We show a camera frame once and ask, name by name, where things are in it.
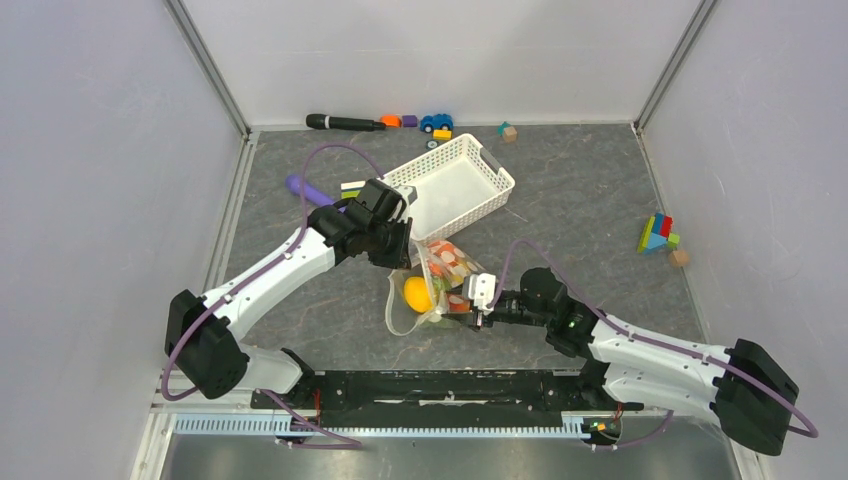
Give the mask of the yellow toy lemon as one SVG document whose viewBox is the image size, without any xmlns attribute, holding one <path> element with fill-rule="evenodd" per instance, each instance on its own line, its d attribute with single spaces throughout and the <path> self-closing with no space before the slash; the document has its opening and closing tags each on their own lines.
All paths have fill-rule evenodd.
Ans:
<svg viewBox="0 0 848 480">
<path fill-rule="evenodd" d="M 423 314 L 433 309 L 434 300 L 428 290 L 426 279 L 422 276 L 410 276 L 403 285 L 403 298 L 407 306 L 416 313 Z"/>
</svg>

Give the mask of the clear dotted zip bag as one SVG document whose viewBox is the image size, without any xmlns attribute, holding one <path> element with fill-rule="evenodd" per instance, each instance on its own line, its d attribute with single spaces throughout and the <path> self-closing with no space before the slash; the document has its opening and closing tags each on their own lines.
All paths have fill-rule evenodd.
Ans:
<svg viewBox="0 0 848 480">
<path fill-rule="evenodd" d="M 448 327 L 451 321 L 466 317 L 466 314 L 448 314 L 446 298 L 447 293 L 462 295 L 464 281 L 453 286 L 449 282 L 430 274 L 427 268 L 426 246 L 428 244 L 416 242 L 413 249 L 412 268 L 409 270 L 394 270 L 388 277 L 389 295 L 385 307 L 385 324 L 394 336 L 404 337 L 425 326 Z M 477 273 L 485 273 L 486 269 L 479 262 L 477 263 L 481 267 L 481 270 Z M 426 279 L 428 290 L 434 300 L 432 310 L 419 314 L 407 306 L 402 290 L 405 280 L 410 276 L 422 276 Z"/>
</svg>

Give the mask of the orange toy pumpkin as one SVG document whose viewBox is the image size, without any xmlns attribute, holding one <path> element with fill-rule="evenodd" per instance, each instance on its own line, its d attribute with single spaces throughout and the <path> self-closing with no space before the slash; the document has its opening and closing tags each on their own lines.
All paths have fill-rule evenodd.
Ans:
<svg viewBox="0 0 848 480">
<path fill-rule="evenodd" d="M 456 286 L 481 270 L 468 254 L 448 240 L 436 240 L 426 246 L 430 274 Z"/>
</svg>

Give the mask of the white perforated plastic basket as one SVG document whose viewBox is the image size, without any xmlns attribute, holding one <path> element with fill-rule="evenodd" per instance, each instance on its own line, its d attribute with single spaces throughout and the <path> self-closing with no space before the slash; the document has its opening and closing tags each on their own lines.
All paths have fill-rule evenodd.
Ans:
<svg viewBox="0 0 848 480">
<path fill-rule="evenodd" d="M 464 133 L 389 171 L 383 182 L 414 189 L 410 238 L 447 239 L 504 206 L 516 182 L 472 134 Z"/>
</svg>

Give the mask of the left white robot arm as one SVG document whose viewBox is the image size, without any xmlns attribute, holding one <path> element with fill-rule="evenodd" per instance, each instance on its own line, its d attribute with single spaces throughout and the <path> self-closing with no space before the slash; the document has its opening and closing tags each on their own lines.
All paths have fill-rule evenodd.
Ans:
<svg viewBox="0 0 848 480">
<path fill-rule="evenodd" d="M 313 379 L 288 351 L 244 344 L 252 327 L 300 286 L 348 258 L 366 254 L 388 269 L 411 265 L 409 241 L 414 187 L 369 179 L 354 198 L 318 207 L 276 250 L 252 267 L 201 295 L 184 290 L 170 305 L 161 393 L 170 391 L 173 369 L 192 383 L 185 393 L 217 399 L 236 388 L 271 391 L 290 407 L 306 405 Z"/>
</svg>

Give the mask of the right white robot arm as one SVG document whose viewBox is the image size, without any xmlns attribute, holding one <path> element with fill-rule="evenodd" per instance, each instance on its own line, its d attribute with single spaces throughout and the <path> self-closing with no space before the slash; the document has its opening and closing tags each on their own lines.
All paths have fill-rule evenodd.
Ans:
<svg viewBox="0 0 848 480">
<path fill-rule="evenodd" d="M 493 274 L 466 278 L 472 327 L 545 329 L 555 351 L 584 359 L 577 392 L 585 405 L 659 407 L 710 422 L 757 453 L 782 453 L 799 388 L 761 345 L 708 345 L 628 324 L 574 299 L 548 268 L 526 271 L 517 290 L 497 287 Z"/>
</svg>

